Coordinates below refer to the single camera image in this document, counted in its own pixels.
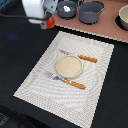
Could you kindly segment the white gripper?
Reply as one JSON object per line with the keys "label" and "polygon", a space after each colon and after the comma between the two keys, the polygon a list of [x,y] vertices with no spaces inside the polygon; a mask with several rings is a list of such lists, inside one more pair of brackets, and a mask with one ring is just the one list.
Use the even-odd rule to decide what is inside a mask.
{"label": "white gripper", "polygon": [[33,24],[40,24],[41,29],[47,29],[46,21],[56,11],[58,0],[22,0],[22,5],[28,21]]}

